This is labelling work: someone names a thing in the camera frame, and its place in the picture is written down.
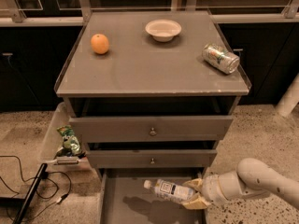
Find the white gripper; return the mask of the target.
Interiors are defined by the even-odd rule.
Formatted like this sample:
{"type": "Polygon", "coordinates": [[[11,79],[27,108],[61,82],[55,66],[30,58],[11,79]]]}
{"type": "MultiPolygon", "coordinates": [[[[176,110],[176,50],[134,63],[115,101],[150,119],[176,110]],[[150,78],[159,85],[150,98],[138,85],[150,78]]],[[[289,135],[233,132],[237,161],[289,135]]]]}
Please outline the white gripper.
{"type": "Polygon", "coordinates": [[[183,183],[184,187],[189,187],[197,192],[188,201],[181,203],[186,209],[189,210],[202,210],[207,209],[211,203],[215,205],[222,205],[225,203],[225,196],[223,195],[220,187],[219,176],[211,175],[204,179],[195,178],[183,183]]]}

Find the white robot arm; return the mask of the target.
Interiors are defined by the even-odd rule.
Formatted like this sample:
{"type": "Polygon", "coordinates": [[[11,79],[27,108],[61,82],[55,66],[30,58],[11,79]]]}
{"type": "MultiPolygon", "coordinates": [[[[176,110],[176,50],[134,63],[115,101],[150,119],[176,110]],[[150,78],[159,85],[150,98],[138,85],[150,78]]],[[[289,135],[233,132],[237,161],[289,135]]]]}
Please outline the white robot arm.
{"type": "Polygon", "coordinates": [[[181,204],[190,210],[221,206],[234,199],[262,199],[270,194],[299,209],[299,182],[289,179],[262,161],[245,158],[234,171],[196,178],[184,183],[196,193],[181,204]]]}

